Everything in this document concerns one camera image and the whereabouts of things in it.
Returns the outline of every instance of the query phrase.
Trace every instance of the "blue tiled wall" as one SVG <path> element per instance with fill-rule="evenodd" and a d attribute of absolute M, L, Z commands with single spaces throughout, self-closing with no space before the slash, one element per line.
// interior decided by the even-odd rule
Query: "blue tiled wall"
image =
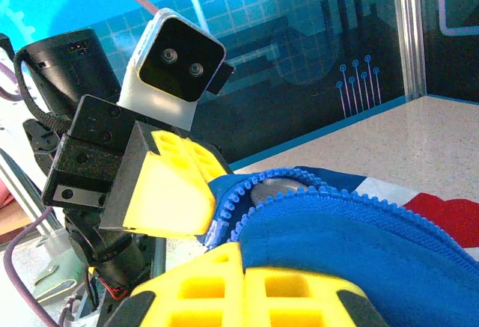
<path fill-rule="evenodd" d="M 228 40 L 232 34 L 245 31 L 250 27 L 286 17 L 288 26 L 296 31 L 297 36 L 287 37 L 288 44 L 281 39 L 279 31 L 276 40 L 269 46 L 262 46 L 257 52 L 235 56 L 235 65 L 244 64 L 253 58 L 265 55 L 274 62 L 275 69 L 287 81 L 296 84 L 311 83 L 324 76 L 331 68 L 331 63 L 338 53 L 335 42 L 328 41 L 320 33 L 326 30 L 320 2 L 324 0 L 200 0 L 211 33 L 220 40 Z M 332 33 L 340 34 L 341 20 L 337 0 L 327 0 L 332 16 Z M 357 26 L 353 0 L 344 0 L 350 28 Z M 376 4 L 381 20 L 395 27 L 394 0 L 362 0 L 364 15 L 370 14 L 370 4 Z M 164 0 L 157 2 L 159 7 L 169 7 L 198 24 L 191 0 Z M 102 45 L 112 63 L 117 77 L 122 81 L 126 63 L 135 48 L 141 33 L 151 15 L 144 9 L 130 11 L 91 27 L 95 29 Z M 266 76 L 268 70 L 254 76 L 228 83 L 222 94 L 229 94 L 249 86 L 254 81 Z M 214 96 L 207 94 L 203 101 Z"/>

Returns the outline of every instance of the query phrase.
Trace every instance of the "red fabric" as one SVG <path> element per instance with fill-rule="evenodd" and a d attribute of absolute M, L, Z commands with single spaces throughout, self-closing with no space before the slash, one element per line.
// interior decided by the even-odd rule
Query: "red fabric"
<path fill-rule="evenodd" d="M 421 193 L 405 206 L 440 226 L 461 247 L 479 247 L 479 204 L 463 199 L 444 201 Z"/>
<path fill-rule="evenodd" d="M 12 194 L 8 191 L 5 184 L 0 180 L 0 209 L 13 200 Z"/>

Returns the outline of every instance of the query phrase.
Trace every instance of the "table surface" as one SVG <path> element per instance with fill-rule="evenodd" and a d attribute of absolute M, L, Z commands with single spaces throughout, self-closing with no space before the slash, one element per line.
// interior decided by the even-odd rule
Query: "table surface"
<path fill-rule="evenodd" d="M 297 165 L 479 201 L 479 106 L 422 97 L 235 172 Z M 197 241 L 169 239 L 166 269 L 204 251 Z"/>

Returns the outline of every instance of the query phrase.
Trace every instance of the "metal frame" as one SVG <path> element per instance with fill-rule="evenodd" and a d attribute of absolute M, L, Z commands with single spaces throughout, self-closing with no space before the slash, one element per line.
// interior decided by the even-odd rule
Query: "metal frame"
<path fill-rule="evenodd" d="M 426 95 L 421 0 L 394 0 L 406 100 Z"/>
<path fill-rule="evenodd" d="M 151 278 L 160 276 L 166 270 L 166 239 L 157 237 L 155 241 L 155 252 L 153 256 Z"/>
<path fill-rule="evenodd" d="M 0 179 L 32 221 L 45 211 L 37 187 L 2 149 L 0 149 Z M 57 218 L 50 214 L 38 225 L 37 230 L 42 235 L 48 235 L 61 227 Z"/>

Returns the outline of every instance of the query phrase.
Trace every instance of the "yellow gripper pad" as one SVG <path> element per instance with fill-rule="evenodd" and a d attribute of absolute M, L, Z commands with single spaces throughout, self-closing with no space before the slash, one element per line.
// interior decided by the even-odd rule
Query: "yellow gripper pad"
<path fill-rule="evenodd" d="M 100 228 L 157 237 L 206 233 L 216 206 L 208 183 L 228 172 L 213 146 L 137 122 Z"/>
<path fill-rule="evenodd" d="M 243 273 L 229 242 L 136 287 L 106 327 L 386 326 L 341 278 L 275 267 Z"/>

